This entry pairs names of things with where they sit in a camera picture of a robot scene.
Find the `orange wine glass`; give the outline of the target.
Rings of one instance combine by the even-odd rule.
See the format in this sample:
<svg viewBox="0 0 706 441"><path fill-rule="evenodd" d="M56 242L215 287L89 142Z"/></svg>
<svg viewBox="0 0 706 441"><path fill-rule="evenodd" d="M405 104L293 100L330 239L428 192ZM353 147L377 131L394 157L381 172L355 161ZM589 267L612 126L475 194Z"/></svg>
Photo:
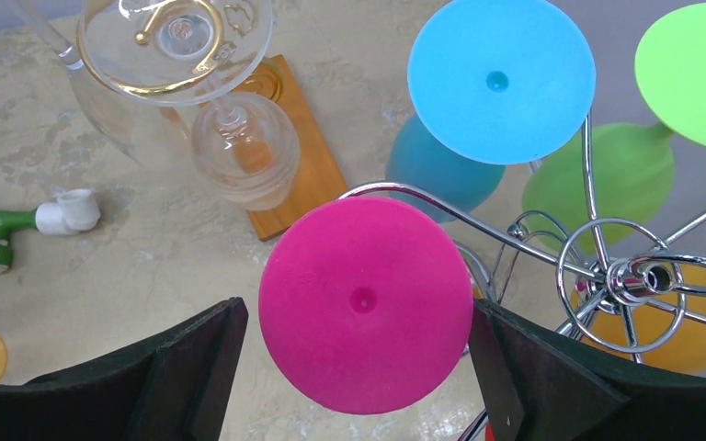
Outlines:
<svg viewBox="0 0 706 441"><path fill-rule="evenodd" d="M684 282L695 286L706 286L706 269L697 266L681 265ZM706 298L687 296L688 309L706 315ZM651 343L659 337L672 322L671 312L660 311L650 306L642 306L632 311L632 319L638 343ZM627 345L623 319L619 315L599 311L590 326L593 334L615 345ZM583 343L609 352L615 356L630 359L630 356L599 345L583 336ZM687 315L676 333L663 345L642 354L646 365L672 370L685 374L706 371L706 325L689 320Z"/></svg>

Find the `green faucet with white elbow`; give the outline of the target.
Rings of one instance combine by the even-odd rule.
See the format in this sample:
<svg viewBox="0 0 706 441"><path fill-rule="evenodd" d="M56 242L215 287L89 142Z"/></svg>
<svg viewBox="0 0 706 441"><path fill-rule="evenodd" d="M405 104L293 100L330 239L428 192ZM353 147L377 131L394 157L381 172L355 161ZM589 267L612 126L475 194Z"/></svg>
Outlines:
<svg viewBox="0 0 706 441"><path fill-rule="evenodd" d="M31 229L44 235L71 236L92 230L100 217L94 192L87 188L64 192L53 202L45 202L33 210L0 210L0 274L13 263L10 245L13 232Z"/></svg>

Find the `blue wine glass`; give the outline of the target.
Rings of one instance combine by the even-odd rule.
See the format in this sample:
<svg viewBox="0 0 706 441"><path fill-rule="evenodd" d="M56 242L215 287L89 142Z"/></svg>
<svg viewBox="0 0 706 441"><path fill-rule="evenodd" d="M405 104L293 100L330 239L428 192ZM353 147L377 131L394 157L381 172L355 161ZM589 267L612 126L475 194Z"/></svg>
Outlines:
<svg viewBox="0 0 706 441"><path fill-rule="evenodd" d="M550 155L579 131L597 71L586 37L547 1L452 1L420 29L406 65L414 113L386 180L471 211L508 166Z"/></svg>

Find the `clear wine glass left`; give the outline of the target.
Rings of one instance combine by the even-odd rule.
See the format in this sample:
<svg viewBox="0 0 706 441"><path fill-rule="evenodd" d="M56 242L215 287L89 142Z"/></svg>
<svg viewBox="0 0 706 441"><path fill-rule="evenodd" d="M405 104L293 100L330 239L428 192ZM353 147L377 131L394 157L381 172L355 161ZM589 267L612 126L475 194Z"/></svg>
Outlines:
<svg viewBox="0 0 706 441"><path fill-rule="evenodd" d="M9 1L10 9L54 51L64 64L74 96L92 126L137 164L164 169L185 159L190 130L171 107L141 104L102 85L89 72L74 43L28 1Z"/></svg>

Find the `green wine glass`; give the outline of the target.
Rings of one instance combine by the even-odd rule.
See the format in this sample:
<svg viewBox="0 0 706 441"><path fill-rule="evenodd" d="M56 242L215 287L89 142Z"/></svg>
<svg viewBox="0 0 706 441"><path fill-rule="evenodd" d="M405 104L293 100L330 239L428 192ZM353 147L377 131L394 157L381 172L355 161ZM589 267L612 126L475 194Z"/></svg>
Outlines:
<svg viewBox="0 0 706 441"><path fill-rule="evenodd" d="M599 217L646 224L675 182L673 135L706 147L706 2L658 18L638 42L633 71L658 122L592 129L594 193ZM550 215L569 233L588 221L581 136L542 160L521 197L523 211Z"/></svg>

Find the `clear wine glass right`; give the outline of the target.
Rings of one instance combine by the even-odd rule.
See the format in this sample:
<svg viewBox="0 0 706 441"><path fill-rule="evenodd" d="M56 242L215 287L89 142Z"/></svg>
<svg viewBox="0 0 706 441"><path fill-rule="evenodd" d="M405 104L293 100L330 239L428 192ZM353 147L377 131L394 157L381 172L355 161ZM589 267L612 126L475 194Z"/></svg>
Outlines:
<svg viewBox="0 0 706 441"><path fill-rule="evenodd" d="M122 96L195 107L197 169L243 209L274 209L299 170L296 129L275 101L245 91L265 64L269 1L88 1L76 41L91 74Z"/></svg>

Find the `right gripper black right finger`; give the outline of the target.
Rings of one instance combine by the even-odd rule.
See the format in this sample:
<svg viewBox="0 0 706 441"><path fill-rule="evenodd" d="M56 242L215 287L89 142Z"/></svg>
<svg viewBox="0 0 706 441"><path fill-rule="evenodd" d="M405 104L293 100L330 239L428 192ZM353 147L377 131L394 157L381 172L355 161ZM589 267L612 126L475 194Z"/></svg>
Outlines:
<svg viewBox="0 0 706 441"><path fill-rule="evenodd" d="M469 346L497 440L706 440L706 378L640 365L474 303Z"/></svg>

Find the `red wine glass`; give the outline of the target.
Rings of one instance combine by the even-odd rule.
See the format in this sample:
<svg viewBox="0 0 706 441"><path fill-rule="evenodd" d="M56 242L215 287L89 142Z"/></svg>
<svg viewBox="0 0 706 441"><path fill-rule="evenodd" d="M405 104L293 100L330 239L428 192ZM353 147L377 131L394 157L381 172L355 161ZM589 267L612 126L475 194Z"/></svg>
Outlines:
<svg viewBox="0 0 706 441"><path fill-rule="evenodd" d="M492 425L490 425L490 424L488 424L484 429L484 440L485 441L494 441L494 433L493 433Z"/></svg>

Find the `clear wine glass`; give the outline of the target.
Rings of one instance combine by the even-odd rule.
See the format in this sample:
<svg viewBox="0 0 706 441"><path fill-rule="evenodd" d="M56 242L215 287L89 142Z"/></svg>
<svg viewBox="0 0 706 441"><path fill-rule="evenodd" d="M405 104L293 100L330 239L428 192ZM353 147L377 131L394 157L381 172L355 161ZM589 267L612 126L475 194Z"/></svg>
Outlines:
<svg viewBox="0 0 706 441"><path fill-rule="evenodd" d="M74 43L28 1L9 1L10 9L54 51L64 64L74 96L92 126L137 164L164 169L185 159L190 130L171 107L141 104L102 85L89 72Z"/></svg>
<svg viewBox="0 0 706 441"><path fill-rule="evenodd" d="M275 101L245 91L265 64L269 1L88 1L76 41L91 74L122 96L195 107L197 169L243 209L274 209L299 170L296 129Z"/></svg>

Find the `pink wine glass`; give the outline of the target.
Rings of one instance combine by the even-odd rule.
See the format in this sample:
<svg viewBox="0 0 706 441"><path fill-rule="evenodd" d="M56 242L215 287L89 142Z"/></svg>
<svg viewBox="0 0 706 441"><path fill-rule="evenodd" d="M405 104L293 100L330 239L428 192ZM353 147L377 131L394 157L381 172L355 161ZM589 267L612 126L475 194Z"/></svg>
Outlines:
<svg viewBox="0 0 706 441"><path fill-rule="evenodd" d="M473 288L456 244L428 215L392 198L343 198L279 238L258 317L274 363L307 398L339 413L390 413L459 363Z"/></svg>

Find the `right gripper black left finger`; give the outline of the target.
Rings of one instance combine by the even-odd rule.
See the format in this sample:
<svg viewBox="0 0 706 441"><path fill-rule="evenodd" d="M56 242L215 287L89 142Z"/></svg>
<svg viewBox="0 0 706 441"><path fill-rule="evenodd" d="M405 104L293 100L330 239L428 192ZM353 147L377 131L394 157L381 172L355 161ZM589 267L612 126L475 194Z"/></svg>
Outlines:
<svg viewBox="0 0 706 441"><path fill-rule="evenodd" d="M217 440L245 339L243 299L84 363L0 385L0 440Z"/></svg>

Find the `wooden rack base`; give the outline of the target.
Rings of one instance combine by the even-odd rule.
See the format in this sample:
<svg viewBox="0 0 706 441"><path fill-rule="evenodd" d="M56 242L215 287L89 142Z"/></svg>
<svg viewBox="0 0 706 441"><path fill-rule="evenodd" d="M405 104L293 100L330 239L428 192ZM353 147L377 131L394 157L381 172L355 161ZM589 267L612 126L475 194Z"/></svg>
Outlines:
<svg viewBox="0 0 706 441"><path fill-rule="evenodd" d="M200 105L187 131L194 165L246 210L263 242L347 189L283 55L232 92Z"/></svg>

